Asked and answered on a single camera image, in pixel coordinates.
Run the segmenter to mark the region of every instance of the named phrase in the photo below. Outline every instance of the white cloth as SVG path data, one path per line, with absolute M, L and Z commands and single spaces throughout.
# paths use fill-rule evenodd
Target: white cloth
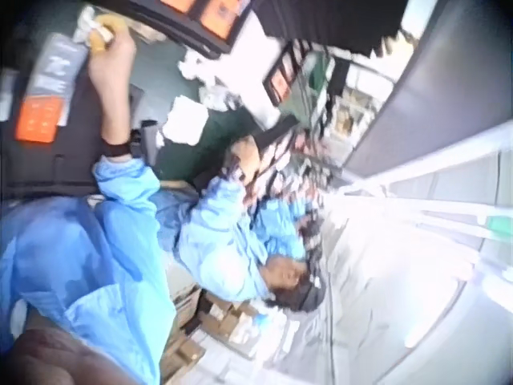
M 162 127 L 162 134 L 175 143 L 194 146 L 200 141 L 207 119 L 208 109 L 203 104 L 178 96 Z

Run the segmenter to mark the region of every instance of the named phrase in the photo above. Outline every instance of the sleeve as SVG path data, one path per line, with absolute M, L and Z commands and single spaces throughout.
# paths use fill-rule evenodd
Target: sleeve
M 112 163 L 102 158 L 95 177 L 106 200 L 95 207 L 114 258 L 140 282 L 150 283 L 165 302 L 169 299 L 163 252 L 157 241 L 156 206 L 148 198 L 160 187 L 142 160 Z
M 306 215 L 306 200 L 297 199 L 289 204 L 290 215 L 297 221 Z
M 102 156 L 95 166 L 94 175 L 100 192 L 107 200 L 155 216 L 156 207 L 148 198 L 159 190 L 160 183 L 141 159 L 114 163 Z
M 243 197 L 241 184 L 213 179 L 182 224 L 178 240 L 181 263 L 202 287 L 227 301 L 259 296 L 253 277 L 257 267 L 236 248 Z
M 180 230 L 180 259 L 189 269 L 191 265 L 200 263 L 191 261 L 189 256 L 184 257 L 189 246 L 201 249 L 207 255 L 234 242 L 233 227 L 242 216 L 243 198 L 242 184 L 218 177 L 211 180 Z

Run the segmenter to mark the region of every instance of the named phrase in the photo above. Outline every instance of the metal pole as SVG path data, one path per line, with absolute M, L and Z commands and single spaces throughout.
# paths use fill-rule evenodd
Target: metal pole
M 511 148 L 513 148 L 513 120 L 508 120 L 457 144 L 452 144 L 442 150 L 360 180 L 352 185 L 344 186 L 339 189 L 339 192 L 353 193 L 368 188 L 370 185 L 389 185 L 464 164 Z
M 475 217 L 513 217 L 513 207 L 501 207 L 480 203 L 457 201 L 433 201 L 396 197 L 339 197 L 341 203 L 348 205 L 378 205 L 392 210 L 418 210 L 436 213 L 472 215 Z

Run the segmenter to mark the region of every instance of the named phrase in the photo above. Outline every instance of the person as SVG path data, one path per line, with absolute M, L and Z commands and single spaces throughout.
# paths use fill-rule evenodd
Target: person
M 135 43 L 120 17 L 98 22 L 115 33 L 106 49 L 91 32 L 88 70 L 103 107 L 102 137 L 109 148 L 126 147 Z M 176 315 L 148 200 L 160 183 L 129 153 L 102 156 L 93 173 L 106 198 L 94 208 L 85 197 L 4 207 L 2 383 L 160 383 Z
M 247 136 L 230 148 L 220 175 L 201 197 L 192 188 L 160 190 L 151 198 L 161 225 L 159 244 L 202 287 L 226 301 L 272 299 L 293 311 L 313 311 L 325 293 L 322 277 L 314 276 L 317 269 L 268 253 L 250 229 L 244 199 L 251 193 L 245 186 L 259 166 L 255 140 Z

